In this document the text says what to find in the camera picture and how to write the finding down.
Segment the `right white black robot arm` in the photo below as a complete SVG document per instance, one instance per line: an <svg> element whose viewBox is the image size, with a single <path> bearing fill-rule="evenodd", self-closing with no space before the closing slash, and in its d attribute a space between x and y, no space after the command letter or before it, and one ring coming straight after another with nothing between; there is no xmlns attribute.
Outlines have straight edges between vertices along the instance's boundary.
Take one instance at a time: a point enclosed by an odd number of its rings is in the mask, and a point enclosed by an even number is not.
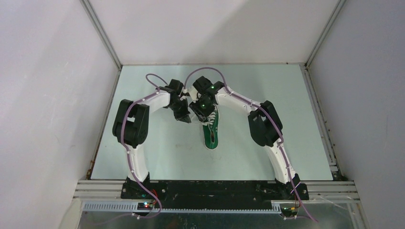
<svg viewBox="0 0 405 229"><path fill-rule="evenodd" d="M208 116L218 105L246 114L253 141L267 152L279 196L283 199L296 197L301 181L285 152L281 131L283 126L270 101L259 103L250 100L231 90L225 83L211 83L203 76L190 88L184 88L183 93L191 98L189 107L200 121L208 122Z"/></svg>

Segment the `green canvas sneaker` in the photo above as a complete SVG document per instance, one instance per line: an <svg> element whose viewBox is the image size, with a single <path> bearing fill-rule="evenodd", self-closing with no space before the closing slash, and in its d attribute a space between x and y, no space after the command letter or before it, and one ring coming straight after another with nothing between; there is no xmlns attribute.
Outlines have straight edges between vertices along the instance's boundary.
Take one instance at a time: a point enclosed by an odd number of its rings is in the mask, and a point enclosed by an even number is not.
<svg viewBox="0 0 405 229"><path fill-rule="evenodd" d="M216 105L214 106L214 110L218 111L219 114L219 110ZM218 126L219 120L217 126L202 125L204 145L209 150L215 150L219 145Z"/></svg>

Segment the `white shoelace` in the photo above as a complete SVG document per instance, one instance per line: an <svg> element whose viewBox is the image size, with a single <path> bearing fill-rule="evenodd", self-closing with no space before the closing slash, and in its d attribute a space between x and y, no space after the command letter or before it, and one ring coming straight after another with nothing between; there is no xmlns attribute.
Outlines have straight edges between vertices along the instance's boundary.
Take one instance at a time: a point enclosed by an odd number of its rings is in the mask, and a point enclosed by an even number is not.
<svg viewBox="0 0 405 229"><path fill-rule="evenodd" d="M209 126L217 126L218 125L218 120L219 120L219 114L218 111L214 110L205 120L205 122L202 123L202 125L209 125Z"/></svg>

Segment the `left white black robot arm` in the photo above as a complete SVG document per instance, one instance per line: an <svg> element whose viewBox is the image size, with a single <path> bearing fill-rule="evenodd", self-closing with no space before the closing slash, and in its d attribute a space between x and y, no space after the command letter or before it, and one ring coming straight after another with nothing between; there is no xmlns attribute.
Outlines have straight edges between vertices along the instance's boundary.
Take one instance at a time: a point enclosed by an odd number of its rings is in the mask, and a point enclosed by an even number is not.
<svg viewBox="0 0 405 229"><path fill-rule="evenodd" d="M183 94L184 84L172 79L168 85L137 101L123 99L119 103L112 132L124 149L124 170L127 182L134 182L132 192L138 198L147 198L153 187L149 180L144 143L149 133L149 117L159 109L170 109L174 119L191 123L188 102Z"/></svg>

